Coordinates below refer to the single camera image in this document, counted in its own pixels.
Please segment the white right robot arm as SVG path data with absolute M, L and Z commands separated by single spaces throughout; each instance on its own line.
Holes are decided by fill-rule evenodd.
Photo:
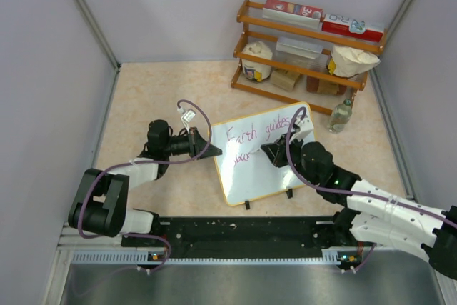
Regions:
M 338 243 L 348 245 L 356 240 L 390 246 L 456 278 L 455 206 L 433 208 L 384 191 L 337 166 L 331 152 L 317 141 L 287 142 L 282 135 L 260 150 L 275 167 L 290 167 L 325 200 L 344 207 L 333 220 Z

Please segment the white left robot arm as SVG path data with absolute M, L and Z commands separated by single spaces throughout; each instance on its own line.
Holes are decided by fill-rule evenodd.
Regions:
M 84 172 L 73 204 L 68 224 L 87 236 L 115 237 L 137 234 L 146 245 L 157 244 L 162 229 L 154 223 L 155 215 L 145 210 L 127 209 L 129 190 L 160 179 L 171 156 L 187 155 L 191 161 L 222 155 L 222 150 L 210 144 L 196 127 L 184 128 L 174 135 L 162 119 L 152 121 L 142 152 L 133 161 L 108 168 Z

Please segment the yellow framed whiteboard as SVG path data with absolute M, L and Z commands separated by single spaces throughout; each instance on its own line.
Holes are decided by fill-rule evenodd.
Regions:
M 302 106 L 306 108 L 306 116 L 312 120 L 309 104 L 300 101 L 212 126 L 211 143 L 222 150 L 222 155 L 215 158 L 215 164 L 229 206 L 303 186 L 289 166 L 276 168 L 263 152 L 248 154 L 285 134 L 292 116 Z M 315 140 L 313 130 L 303 142 Z

